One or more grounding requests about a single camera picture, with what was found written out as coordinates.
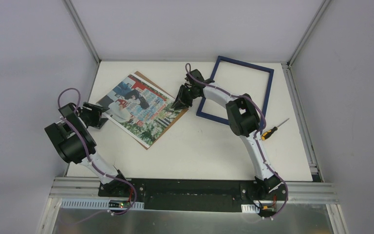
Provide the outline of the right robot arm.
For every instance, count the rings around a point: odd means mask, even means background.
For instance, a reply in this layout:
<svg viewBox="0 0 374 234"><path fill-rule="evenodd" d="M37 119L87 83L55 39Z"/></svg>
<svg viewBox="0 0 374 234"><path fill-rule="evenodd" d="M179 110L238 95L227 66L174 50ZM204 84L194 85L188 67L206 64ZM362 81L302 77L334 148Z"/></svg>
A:
<svg viewBox="0 0 374 234"><path fill-rule="evenodd" d="M180 86L172 105L174 110L192 106L193 100L202 97L224 107L231 131L244 143L255 170L257 194L268 200L276 194L277 188L285 181L273 169L262 145L261 121L264 115L251 97L234 95L216 86L211 79L204 79L199 70L191 70L190 63L185 66L186 83Z"/></svg>

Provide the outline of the black yellow screwdriver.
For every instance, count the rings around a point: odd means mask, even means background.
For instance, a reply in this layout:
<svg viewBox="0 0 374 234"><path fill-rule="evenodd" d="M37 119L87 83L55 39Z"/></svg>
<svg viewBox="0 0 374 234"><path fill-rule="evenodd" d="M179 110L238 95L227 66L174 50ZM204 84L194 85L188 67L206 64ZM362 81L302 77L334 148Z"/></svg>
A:
<svg viewBox="0 0 374 234"><path fill-rule="evenodd" d="M279 125L273 127L272 129L264 132L262 135L261 135L261 139L262 141L264 140L267 140L269 139L277 130L279 127L281 127L283 124L285 124L290 118L287 118L286 120L284 120L282 123L280 123Z"/></svg>

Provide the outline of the colourful photo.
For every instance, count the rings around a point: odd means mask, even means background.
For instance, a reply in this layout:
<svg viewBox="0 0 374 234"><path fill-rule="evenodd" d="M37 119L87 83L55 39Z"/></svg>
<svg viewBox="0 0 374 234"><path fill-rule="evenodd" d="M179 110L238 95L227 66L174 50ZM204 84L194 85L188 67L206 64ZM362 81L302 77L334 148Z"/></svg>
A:
<svg viewBox="0 0 374 234"><path fill-rule="evenodd" d="M148 149L179 115L171 108L174 101L131 73L96 103L109 107L104 116Z"/></svg>

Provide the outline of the blue wooden picture frame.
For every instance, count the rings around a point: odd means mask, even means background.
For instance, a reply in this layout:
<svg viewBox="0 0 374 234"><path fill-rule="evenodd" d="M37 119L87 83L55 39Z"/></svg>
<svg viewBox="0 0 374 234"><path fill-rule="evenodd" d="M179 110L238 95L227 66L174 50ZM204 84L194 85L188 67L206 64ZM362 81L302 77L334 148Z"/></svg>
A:
<svg viewBox="0 0 374 234"><path fill-rule="evenodd" d="M263 115L266 116L268 102L269 102L270 93L271 93L272 82L273 82L274 69L263 67L263 66L260 66L260 65L252 64L252 63L248 63L248 62L245 62L245 61L240 61L240 60L224 57L224 56L218 56L217 60L216 60L216 63L213 67L213 71L212 71L211 76L210 76L211 80L214 80L217 69L218 69L218 67L219 67L219 65L222 61L227 62L227 63L231 63L231 64L235 64L235 65L239 65L239 66L243 66L243 67L247 67L247 68L251 68L251 69L254 69L254 70L259 70L259 71L262 71L262 72L266 72L269 75L267 85L266 85L266 88L265 88L265 94L264 94L262 109L261 109ZM227 119L203 112L203 107L204 107L205 102L206 102L206 98L202 98L202 100L200 102L200 105L198 107L198 110L196 112L196 116L202 117L202 118L214 121L214 122L218 122L218 123L221 123L221 124L229 125L229 122L228 122Z"/></svg>

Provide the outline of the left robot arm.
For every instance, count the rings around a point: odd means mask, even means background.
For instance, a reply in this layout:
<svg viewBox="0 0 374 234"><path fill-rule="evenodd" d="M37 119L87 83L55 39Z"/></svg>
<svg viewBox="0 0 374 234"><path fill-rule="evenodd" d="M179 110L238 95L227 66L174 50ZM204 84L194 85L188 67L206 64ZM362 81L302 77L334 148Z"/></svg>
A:
<svg viewBox="0 0 374 234"><path fill-rule="evenodd" d="M129 182L98 153L97 143L88 132L89 127L103 127L108 119L102 114L108 110L87 102L82 107L68 103L58 108L60 121L44 130L63 161L86 167L99 178L101 190L124 197L131 189Z"/></svg>

